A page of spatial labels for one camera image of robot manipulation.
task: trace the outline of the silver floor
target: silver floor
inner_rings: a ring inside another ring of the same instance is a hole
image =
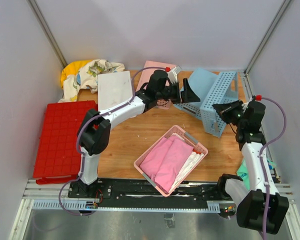
[[[81,217],[69,215],[63,210],[33,210],[23,239],[261,240],[262,238],[256,231],[240,228],[236,218],[226,220],[214,213],[176,213],[172,223],[165,221],[165,214],[161,212],[98,211],[92,216]],[[291,239],[286,221],[277,235],[268,234],[268,240]]]

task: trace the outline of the blue perforated basket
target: blue perforated basket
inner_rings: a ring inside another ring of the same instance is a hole
[[[191,74],[188,81],[201,102],[180,103],[174,104],[174,106],[200,119],[207,133],[220,138],[226,123],[216,114],[212,105],[238,100],[238,73],[236,71],[221,71],[217,75],[198,68]],[[232,81],[234,81],[234,91],[231,89]]]

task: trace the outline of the cable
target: cable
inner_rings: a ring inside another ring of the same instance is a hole
[[[268,147],[270,144],[277,141],[285,133],[286,128],[287,128],[287,116],[286,116],[286,113],[285,113],[284,109],[279,105],[279,103],[277,103],[276,101],[274,101],[270,98],[267,98],[267,97],[262,97],[262,99],[267,100],[267,101],[272,102],[275,105],[277,105],[277,107],[281,110],[282,115],[283,115],[283,128],[282,128],[281,133],[276,138],[272,139],[271,141],[267,142],[265,145],[263,145],[261,147],[260,156],[259,156],[261,166],[262,166],[262,170],[263,170],[263,174],[264,174],[264,179],[268,183],[265,186],[266,196],[265,196],[265,206],[264,206],[263,219],[262,219],[262,238],[263,238],[263,240],[267,240],[267,216],[268,216],[269,201],[270,201],[270,185],[269,185],[269,178],[268,178],[268,175],[267,175],[267,170],[266,170],[266,166],[264,164],[262,153],[266,149],[266,147]]]
[[[231,123],[229,124],[230,128],[232,129],[232,132],[234,132],[234,134],[237,134],[237,132],[234,130],[234,128],[232,127]]]
[[[100,198],[100,202],[99,202],[99,204],[100,204],[100,203],[102,203],[102,201],[103,201],[103,199],[104,199],[104,194],[102,193],[102,191],[101,191],[100,189],[98,189],[98,191],[99,191],[100,194],[101,194],[101,198]]]
[[[203,196],[203,195],[205,195],[205,194],[207,194],[207,193],[209,193],[209,192],[211,192],[211,191],[216,191],[216,190],[218,190],[218,187],[217,187],[217,185],[214,185],[214,186],[210,187],[209,189],[200,192],[200,193],[198,194],[198,196]]]
[[[169,90],[168,90],[168,93],[171,93],[171,92],[172,92],[172,83],[171,83],[171,81],[170,81],[169,78],[167,78],[167,81],[168,81],[168,83],[169,83]]]
[[[125,102],[124,104],[120,105],[120,106],[117,106],[115,107],[114,109],[111,109],[110,111],[107,111],[107,112],[104,112],[104,113],[101,113],[97,116],[94,116],[92,117],[91,119],[89,119],[84,125],[83,127],[81,128],[78,136],[77,136],[77,139],[76,139],[76,150],[79,154],[82,155],[82,161],[81,161],[81,171],[78,175],[78,177],[76,179],[73,179],[73,180],[70,180],[70,181],[67,181],[60,189],[60,192],[59,192],[59,195],[58,195],[58,200],[59,200],[59,204],[60,204],[60,207],[65,210],[68,214],[71,214],[71,215],[74,215],[74,216],[89,216],[89,215],[92,215],[95,213],[95,211],[92,211],[91,213],[76,213],[76,212],[73,212],[73,211],[69,211],[65,208],[65,206],[63,205],[62,201],[61,201],[61,194],[62,194],[62,191],[64,190],[64,188],[70,184],[70,183],[73,183],[73,182],[77,182],[80,180],[80,178],[82,177],[82,175],[84,174],[84,170],[85,170],[85,159],[86,159],[86,155],[84,152],[81,151],[80,149],[80,139],[81,139],[81,136],[83,134],[83,132],[86,130],[86,128],[88,127],[88,125],[90,123],[92,123],[94,120],[100,118],[100,117],[103,117],[105,115],[110,115],[111,113],[119,110],[119,109],[122,109],[124,108],[125,106],[129,105],[134,99],[135,99],[135,96],[136,96],[136,91],[135,91],[135,77],[141,73],[143,70],[147,70],[147,69],[161,69],[161,70],[166,70],[164,67],[156,67],[156,66],[148,66],[148,67],[144,67],[142,69],[140,69],[139,71],[137,71],[131,78],[131,88],[132,88],[132,97],[131,99],[128,101],[128,102]]]
[[[145,82],[144,84],[142,84],[142,86],[140,87],[140,89],[145,89],[145,87],[148,85],[149,82]]]

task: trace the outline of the white cloth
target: white cloth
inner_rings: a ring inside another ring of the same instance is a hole
[[[195,153],[194,151],[188,157],[188,159],[183,164],[182,168],[180,169],[178,175],[176,176],[174,183],[172,184],[169,193],[171,190],[178,185],[178,183],[189,173],[190,170],[194,168],[194,166],[199,162],[199,160],[204,156],[203,153]]]
[[[75,102],[80,89],[90,89],[94,94],[98,91],[98,75],[116,73],[125,70],[122,63],[95,59],[81,67],[76,75],[70,74],[63,82],[63,97],[59,103]]]

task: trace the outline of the wooden surface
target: wooden surface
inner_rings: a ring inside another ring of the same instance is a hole
[[[179,82],[188,78],[191,71],[178,74]],[[138,85],[139,74],[134,81]],[[239,98],[245,100],[241,80],[238,84]],[[97,94],[80,90],[78,101],[95,100]],[[208,155],[189,174],[189,181],[217,181],[224,173],[236,174],[243,156],[230,126],[226,126],[221,138],[205,133],[202,121],[175,108],[153,108],[150,111],[130,118],[116,126],[110,134],[109,145],[101,154],[98,175],[100,178],[139,178],[143,176],[134,168],[134,161],[142,155],[173,125],[179,125],[208,149]]]

